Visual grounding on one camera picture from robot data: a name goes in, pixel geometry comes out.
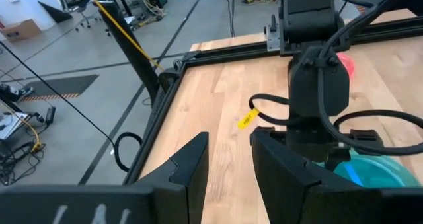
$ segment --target black floor mat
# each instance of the black floor mat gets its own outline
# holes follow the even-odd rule
[[[85,75],[63,79],[50,79],[46,82],[65,98],[76,98],[87,89],[98,75]],[[43,82],[35,81],[26,85],[34,87],[34,93],[22,101],[51,100],[60,97],[49,89]]]

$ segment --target wooden table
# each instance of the wooden table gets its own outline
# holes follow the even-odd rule
[[[413,17],[409,11],[382,15],[388,21]],[[191,50],[209,50],[264,40],[263,34],[203,42]],[[346,52],[356,63],[350,105],[343,112],[392,109],[423,116],[423,39],[409,38],[354,46]],[[210,133],[210,171],[202,223],[268,223],[252,164],[249,135],[256,126],[274,126],[257,118],[240,130],[256,93],[288,97],[288,57],[265,57],[188,69],[141,176],[161,165],[201,131]],[[288,107],[257,102],[266,114],[287,118]],[[343,131],[375,129],[385,146],[417,144],[423,132],[400,120],[362,118],[345,122]],[[397,159],[423,182],[423,156]]]

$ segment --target office chair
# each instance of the office chair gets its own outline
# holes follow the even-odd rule
[[[90,3],[90,0],[60,0],[63,10],[67,13],[77,12],[82,15],[81,21],[78,22],[82,27],[84,27],[84,22],[87,24],[87,28],[90,28],[89,19],[101,20],[101,18],[96,17],[95,15],[85,16],[84,11],[87,9],[87,5]]]

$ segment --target red object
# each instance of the red object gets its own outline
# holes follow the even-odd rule
[[[348,72],[348,76],[350,77],[350,79],[352,79],[352,77],[354,76],[354,71],[355,71],[355,65],[354,65],[354,60],[344,54],[344,53],[337,53],[339,59],[341,60],[342,64],[344,65],[345,69]]]

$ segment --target black metal frame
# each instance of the black metal frame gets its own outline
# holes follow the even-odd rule
[[[423,16],[370,25],[351,38],[351,43],[352,45],[358,45],[421,35],[423,35]],[[162,97],[153,105],[150,122],[143,136],[143,145],[135,156],[123,184],[132,184],[139,179],[139,174],[148,159],[150,150],[160,132],[187,69],[203,65],[278,56],[279,54],[279,51],[268,52],[266,41],[187,53],[182,60],[182,65],[177,68],[178,78],[173,81],[169,89],[163,92]]]

